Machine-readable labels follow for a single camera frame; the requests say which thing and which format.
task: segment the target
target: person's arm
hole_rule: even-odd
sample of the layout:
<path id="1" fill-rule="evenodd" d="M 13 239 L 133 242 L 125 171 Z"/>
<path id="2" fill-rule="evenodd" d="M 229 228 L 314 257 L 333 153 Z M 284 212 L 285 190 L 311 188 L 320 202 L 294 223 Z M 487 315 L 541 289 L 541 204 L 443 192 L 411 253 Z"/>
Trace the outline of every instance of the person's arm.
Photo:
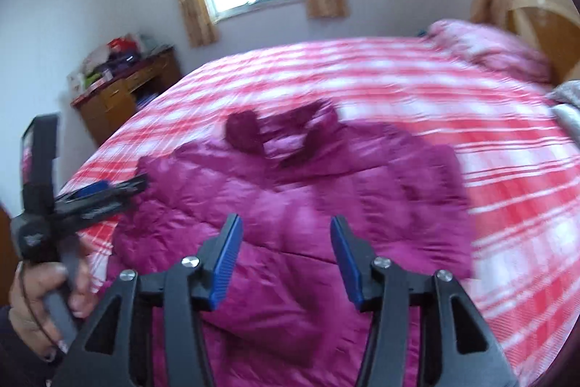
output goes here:
<path id="1" fill-rule="evenodd" d="M 92 248 L 83 243 L 82 249 L 75 291 L 69 299 L 69 306 L 78 318 L 88 317 L 96 303 L 86 258 Z M 66 268 L 60 263 L 24 266 L 24 287 L 30 307 L 21 291 L 21 270 L 20 265 L 11 288 L 11 306 L 0 309 L 0 384 L 3 387 L 46 387 L 62 354 L 54 345 L 60 341 L 60 333 L 45 312 L 42 299 L 66 281 Z"/>

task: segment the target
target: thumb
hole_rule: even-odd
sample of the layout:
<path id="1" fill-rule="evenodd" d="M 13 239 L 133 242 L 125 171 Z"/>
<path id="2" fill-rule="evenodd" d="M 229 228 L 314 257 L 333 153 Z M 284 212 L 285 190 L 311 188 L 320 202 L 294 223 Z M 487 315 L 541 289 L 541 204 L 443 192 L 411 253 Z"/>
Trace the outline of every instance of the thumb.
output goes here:
<path id="1" fill-rule="evenodd" d="M 40 300 L 48 292 L 59 288 L 67 279 L 67 268 L 61 263 L 25 266 L 24 288 L 31 300 Z"/>

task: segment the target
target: gray handle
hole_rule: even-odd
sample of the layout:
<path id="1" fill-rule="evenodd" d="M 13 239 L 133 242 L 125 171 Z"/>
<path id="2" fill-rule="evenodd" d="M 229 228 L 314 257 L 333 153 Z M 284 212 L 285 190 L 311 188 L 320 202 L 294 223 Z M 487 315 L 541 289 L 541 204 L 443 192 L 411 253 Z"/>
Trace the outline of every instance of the gray handle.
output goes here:
<path id="1" fill-rule="evenodd" d="M 60 261 L 68 271 L 67 282 L 57 290 L 44 296 L 44 307 L 54 325 L 60 331 L 68 348 L 73 344 L 79 329 L 79 320 L 69 308 L 69 297 L 76 285 L 78 274 L 80 240 L 76 234 L 68 236 L 59 243 Z"/>

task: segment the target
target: human hand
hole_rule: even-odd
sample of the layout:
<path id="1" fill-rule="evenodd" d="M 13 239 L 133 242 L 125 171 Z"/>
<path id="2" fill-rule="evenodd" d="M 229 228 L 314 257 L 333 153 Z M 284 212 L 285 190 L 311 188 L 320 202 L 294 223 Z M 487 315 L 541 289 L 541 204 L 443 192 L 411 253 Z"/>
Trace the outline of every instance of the human hand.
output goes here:
<path id="1" fill-rule="evenodd" d="M 69 306 L 74 316 L 86 318 L 96 304 L 96 295 L 91 292 L 92 277 L 87 258 L 94 249 L 81 238 L 80 250 L 82 254 L 80 254 L 76 287 L 69 299 Z M 52 342 L 59 342 L 62 336 L 45 311 L 42 298 L 66 282 L 67 270 L 60 263 L 39 264 L 33 267 L 26 264 L 25 267 L 24 288 L 30 302 L 30 309 L 46 334 L 37 325 L 24 300 L 19 280 L 21 270 L 22 267 L 19 265 L 10 291 L 12 306 L 9 313 L 10 322 L 16 334 L 32 351 L 41 357 L 48 357 L 53 349 Z"/>

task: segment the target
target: black cable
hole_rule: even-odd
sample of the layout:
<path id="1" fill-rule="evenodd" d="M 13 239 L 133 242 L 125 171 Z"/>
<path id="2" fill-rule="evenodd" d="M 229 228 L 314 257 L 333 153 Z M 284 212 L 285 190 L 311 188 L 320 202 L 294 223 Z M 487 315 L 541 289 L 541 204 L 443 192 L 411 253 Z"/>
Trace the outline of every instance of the black cable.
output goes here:
<path id="1" fill-rule="evenodd" d="M 55 342 L 50 335 L 46 332 L 46 330 L 42 327 L 42 324 L 40 323 L 40 321 L 38 320 L 36 314 L 33 311 L 33 308 L 30 304 L 30 299 L 28 298 L 28 294 L 26 293 L 26 287 L 24 286 L 24 270 L 26 269 L 26 261 L 22 262 L 22 266 L 20 268 L 20 274 L 18 275 L 18 280 L 20 281 L 20 291 L 22 292 L 22 297 L 24 298 L 24 303 L 26 305 L 26 308 L 28 309 L 28 311 L 30 312 L 30 316 L 33 318 L 34 323 L 37 324 L 38 329 L 40 330 L 40 332 L 47 338 L 48 341 L 50 341 L 50 344 L 52 344 L 58 351 L 63 352 L 60 349 L 60 346 L 57 342 Z"/>

